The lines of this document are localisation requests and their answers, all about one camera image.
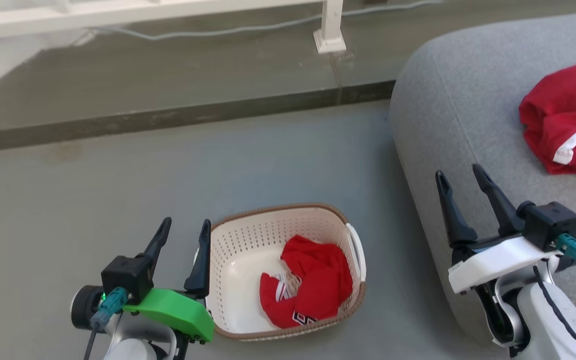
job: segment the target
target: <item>red cloth on sofa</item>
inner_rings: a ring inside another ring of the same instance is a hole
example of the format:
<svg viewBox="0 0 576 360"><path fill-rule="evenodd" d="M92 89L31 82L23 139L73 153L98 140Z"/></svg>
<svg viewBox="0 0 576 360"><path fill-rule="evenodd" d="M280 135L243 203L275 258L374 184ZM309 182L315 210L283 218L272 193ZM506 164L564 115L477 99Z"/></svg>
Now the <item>red cloth on sofa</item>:
<svg viewBox="0 0 576 360"><path fill-rule="evenodd" d="M523 137L551 174L576 174L576 65L544 77L523 98Z"/></svg>
<svg viewBox="0 0 576 360"><path fill-rule="evenodd" d="M301 279L297 295L289 297L286 284L261 275L259 297L270 321L293 328L337 316L339 306L353 291L353 279L343 251L336 244L318 244L301 235L288 240L281 259Z"/></svg>

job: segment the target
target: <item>white railing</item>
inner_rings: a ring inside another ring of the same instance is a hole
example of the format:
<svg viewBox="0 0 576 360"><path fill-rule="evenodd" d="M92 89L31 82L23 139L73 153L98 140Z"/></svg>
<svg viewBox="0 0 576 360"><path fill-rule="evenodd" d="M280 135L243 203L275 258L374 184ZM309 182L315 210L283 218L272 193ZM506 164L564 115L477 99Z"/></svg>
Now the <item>white railing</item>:
<svg viewBox="0 0 576 360"><path fill-rule="evenodd" d="M343 0L53 0L53 6L0 11L0 38L184 16L323 2L320 53L346 49L341 36Z"/></svg>

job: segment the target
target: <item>concrete floor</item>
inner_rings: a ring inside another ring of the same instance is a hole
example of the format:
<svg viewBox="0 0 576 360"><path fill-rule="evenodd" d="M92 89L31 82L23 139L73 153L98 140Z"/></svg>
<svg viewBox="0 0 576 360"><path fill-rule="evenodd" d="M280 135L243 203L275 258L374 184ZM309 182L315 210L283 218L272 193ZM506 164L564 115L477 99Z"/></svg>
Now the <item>concrete floor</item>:
<svg viewBox="0 0 576 360"><path fill-rule="evenodd" d="M320 201L361 235L366 297L292 339L193 345L188 359L505 359L458 329L412 202L388 104L368 102L0 151L0 359L80 360L69 306L116 255L173 228L155 284L182 289L205 218ZM109 337L100 335L93 360Z"/></svg>
<svg viewBox="0 0 576 360"><path fill-rule="evenodd" d="M344 7L362 4L346 0ZM307 4L130 28L146 34L205 32L276 24L320 12L320 4ZM416 48L441 34L572 12L576 0L446 0L407 11L353 16L342 21L347 51L325 55L317 53L313 41L317 22L156 42L105 34L82 47L41 53L3 77L0 130L384 82L396 78Z"/></svg>

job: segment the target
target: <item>red cloth in basket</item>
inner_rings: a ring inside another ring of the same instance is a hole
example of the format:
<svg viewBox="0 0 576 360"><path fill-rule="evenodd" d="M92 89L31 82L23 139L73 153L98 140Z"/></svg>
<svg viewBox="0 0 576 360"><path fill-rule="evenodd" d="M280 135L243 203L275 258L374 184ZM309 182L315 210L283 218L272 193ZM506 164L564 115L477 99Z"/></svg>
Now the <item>red cloth in basket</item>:
<svg viewBox="0 0 576 360"><path fill-rule="evenodd" d="M285 329L337 316L353 292L348 261L339 246L296 235L286 243L281 259L301 279L301 285L291 297L285 282L261 275L259 297L270 321Z"/></svg>

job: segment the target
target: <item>gray fabric upholstery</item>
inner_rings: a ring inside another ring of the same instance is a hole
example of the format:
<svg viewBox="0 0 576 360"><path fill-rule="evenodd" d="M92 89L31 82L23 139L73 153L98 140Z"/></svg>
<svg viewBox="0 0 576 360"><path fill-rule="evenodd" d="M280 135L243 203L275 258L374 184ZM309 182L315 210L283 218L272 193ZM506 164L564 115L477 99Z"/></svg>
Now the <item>gray fabric upholstery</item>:
<svg viewBox="0 0 576 360"><path fill-rule="evenodd" d="M480 237L498 225L471 164L480 163L510 201L558 201L576 211L576 175L549 175L526 145L522 98L545 75L576 64L576 14L453 32L419 48L397 78L390 121L416 209L452 311L483 344L490 333L472 292L452 293L450 249L434 173L444 171ZM576 267L555 277L576 304Z"/></svg>

